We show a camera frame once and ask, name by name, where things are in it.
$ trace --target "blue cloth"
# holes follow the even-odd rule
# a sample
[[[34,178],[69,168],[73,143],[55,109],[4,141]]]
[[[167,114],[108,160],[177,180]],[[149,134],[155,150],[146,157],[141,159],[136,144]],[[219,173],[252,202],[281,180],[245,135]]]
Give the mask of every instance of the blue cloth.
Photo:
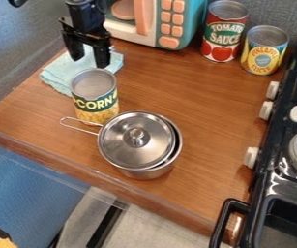
[[[0,148],[0,229],[20,248],[48,247],[88,189]]]
[[[44,68],[40,73],[40,79],[52,86],[56,91],[71,97],[70,81],[78,73],[96,68],[96,63],[93,55],[93,49],[90,46],[84,45],[85,56],[74,62],[69,53],[66,51],[59,58]],[[107,70],[113,74],[122,68],[124,55],[121,53],[111,53],[110,65]]]

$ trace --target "pot handle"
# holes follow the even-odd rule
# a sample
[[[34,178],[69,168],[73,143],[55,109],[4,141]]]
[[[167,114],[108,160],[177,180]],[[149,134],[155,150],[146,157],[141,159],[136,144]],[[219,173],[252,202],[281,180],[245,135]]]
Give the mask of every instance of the pot handle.
[[[227,199],[223,203],[223,208],[218,218],[216,227],[211,235],[209,248],[219,248],[223,239],[223,233],[226,229],[228,219],[231,213],[237,212],[243,215],[248,215],[249,205],[236,199]]]
[[[80,132],[87,133],[87,134],[90,134],[90,135],[95,135],[95,136],[98,136],[99,133],[91,132],[91,131],[88,131],[88,130],[84,130],[84,129],[77,128],[75,126],[66,124],[66,123],[64,123],[66,120],[74,120],[74,121],[78,121],[78,122],[83,122],[85,124],[88,124],[88,125],[91,125],[91,126],[97,126],[97,127],[102,127],[103,126],[102,124],[99,124],[99,123],[90,122],[90,121],[87,121],[87,120],[79,120],[77,118],[73,118],[73,117],[69,117],[69,116],[65,116],[62,119],[60,119],[60,124],[62,126],[65,126],[67,128],[71,128],[71,129],[75,129],[75,130],[78,130]]]

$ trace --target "countertop edge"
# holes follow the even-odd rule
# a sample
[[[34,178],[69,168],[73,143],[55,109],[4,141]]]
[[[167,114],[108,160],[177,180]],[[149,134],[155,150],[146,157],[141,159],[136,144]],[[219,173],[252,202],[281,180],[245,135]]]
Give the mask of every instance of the countertop edge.
[[[0,146],[37,163],[43,164],[44,166],[48,166],[56,171],[61,171],[66,175],[80,179],[92,186],[106,190],[107,192],[112,193],[127,202],[134,203],[149,211],[157,213],[197,233],[210,236],[214,229],[214,223],[191,213],[189,210],[186,210],[181,206],[163,200],[150,193],[143,192],[143,190],[139,188],[99,173],[98,171],[88,170],[83,166],[75,165],[75,162],[58,158],[57,156],[49,154],[38,147],[23,143],[1,133]],[[226,230],[225,242],[227,243],[230,240],[230,234],[231,230]]]

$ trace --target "black stove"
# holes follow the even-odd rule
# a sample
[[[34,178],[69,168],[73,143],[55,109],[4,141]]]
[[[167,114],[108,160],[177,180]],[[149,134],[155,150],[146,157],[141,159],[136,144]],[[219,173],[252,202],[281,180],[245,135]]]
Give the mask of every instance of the black stove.
[[[210,241],[220,247],[229,216],[244,215],[235,247],[297,248],[297,47],[282,82],[271,82],[260,117],[269,121],[262,148],[250,147],[249,204],[228,199]]]

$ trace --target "corn can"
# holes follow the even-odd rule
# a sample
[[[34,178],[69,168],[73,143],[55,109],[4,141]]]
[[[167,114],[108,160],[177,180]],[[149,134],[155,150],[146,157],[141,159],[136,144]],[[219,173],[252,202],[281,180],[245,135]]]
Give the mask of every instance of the corn can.
[[[209,5],[202,54],[214,62],[233,60],[248,20],[245,6],[235,1],[217,1]]]
[[[79,73],[71,81],[76,117],[104,124],[119,113],[117,79],[105,69]]]
[[[256,75],[271,75],[281,65],[289,36],[278,27],[261,25],[248,31],[241,65]]]

